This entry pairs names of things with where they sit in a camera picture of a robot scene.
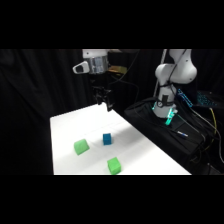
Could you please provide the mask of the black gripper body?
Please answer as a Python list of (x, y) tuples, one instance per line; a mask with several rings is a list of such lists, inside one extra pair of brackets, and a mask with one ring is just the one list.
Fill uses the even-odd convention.
[(99, 97), (102, 102), (106, 102), (107, 99), (110, 99), (111, 91), (105, 89), (103, 86), (94, 86), (93, 95), (95, 99)]

